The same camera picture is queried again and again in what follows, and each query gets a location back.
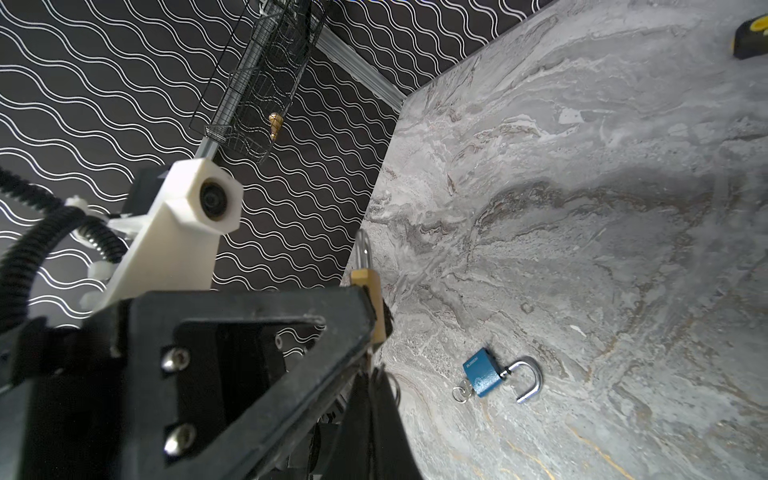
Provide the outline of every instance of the open padlock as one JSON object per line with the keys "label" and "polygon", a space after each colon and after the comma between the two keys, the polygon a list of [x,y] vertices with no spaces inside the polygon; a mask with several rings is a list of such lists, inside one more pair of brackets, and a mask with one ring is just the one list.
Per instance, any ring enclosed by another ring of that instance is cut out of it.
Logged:
{"label": "open padlock", "polygon": [[499,369],[496,359],[487,349],[480,349],[464,362],[464,373],[466,373],[467,378],[462,380],[458,386],[453,387],[453,399],[459,403],[467,403],[467,400],[475,393],[478,394],[478,397],[484,397],[523,365],[533,371],[535,378],[534,385],[517,398],[517,403],[523,403],[541,390],[544,376],[541,374],[538,364],[530,357],[523,357],[502,370]]}

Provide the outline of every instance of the black wire basket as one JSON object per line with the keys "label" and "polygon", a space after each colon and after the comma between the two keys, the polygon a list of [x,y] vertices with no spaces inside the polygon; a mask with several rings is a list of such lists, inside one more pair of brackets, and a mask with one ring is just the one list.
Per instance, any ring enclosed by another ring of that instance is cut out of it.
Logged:
{"label": "black wire basket", "polygon": [[[227,89],[213,120],[204,125],[201,133],[218,142],[229,155],[245,157],[256,163],[266,158],[280,134],[332,1],[259,2],[259,15],[248,46],[237,68],[229,74]],[[204,93],[193,119],[205,97]]]}

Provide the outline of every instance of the hex bolt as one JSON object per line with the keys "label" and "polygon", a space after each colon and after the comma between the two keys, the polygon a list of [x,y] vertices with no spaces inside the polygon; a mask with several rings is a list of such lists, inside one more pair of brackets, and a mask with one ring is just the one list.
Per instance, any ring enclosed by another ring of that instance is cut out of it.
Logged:
{"label": "hex bolt", "polygon": [[166,373],[176,373],[186,369],[190,365],[190,351],[175,346],[168,350],[160,362],[160,367]]}
{"label": "hex bolt", "polygon": [[197,437],[197,429],[191,423],[182,423],[173,429],[165,439],[165,454],[178,457],[190,449]]}

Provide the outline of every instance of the black and white wavy pattern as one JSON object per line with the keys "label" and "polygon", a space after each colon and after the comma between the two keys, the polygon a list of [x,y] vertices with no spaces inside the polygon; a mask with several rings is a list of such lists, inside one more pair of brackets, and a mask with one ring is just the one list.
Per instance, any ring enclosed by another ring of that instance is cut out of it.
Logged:
{"label": "black and white wavy pattern", "polygon": [[[254,22],[249,10],[237,24],[242,9],[243,0],[2,0],[0,164],[59,197],[119,211],[138,169],[194,154],[194,109],[202,96],[197,120],[214,114]],[[217,158],[246,193],[212,286],[337,284],[396,119],[316,52],[273,155],[259,167]],[[0,210],[2,251],[38,215],[11,201]],[[104,289],[85,279],[97,258],[62,242],[39,273],[32,313],[56,323],[88,316],[78,301]]]}
{"label": "black and white wavy pattern", "polygon": [[410,94],[553,0],[340,0],[328,25]]}

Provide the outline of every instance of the gray marble surface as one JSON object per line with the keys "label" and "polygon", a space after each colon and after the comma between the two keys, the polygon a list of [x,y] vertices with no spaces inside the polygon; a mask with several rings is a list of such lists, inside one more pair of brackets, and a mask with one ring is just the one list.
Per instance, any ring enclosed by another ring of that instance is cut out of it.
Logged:
{"label": "gray marble surface", "polygon": [[[559,0],[411,95],[366,220],[425,478],[768,478],[764,0]],[[462,363],[535,357],[455,403]]]}

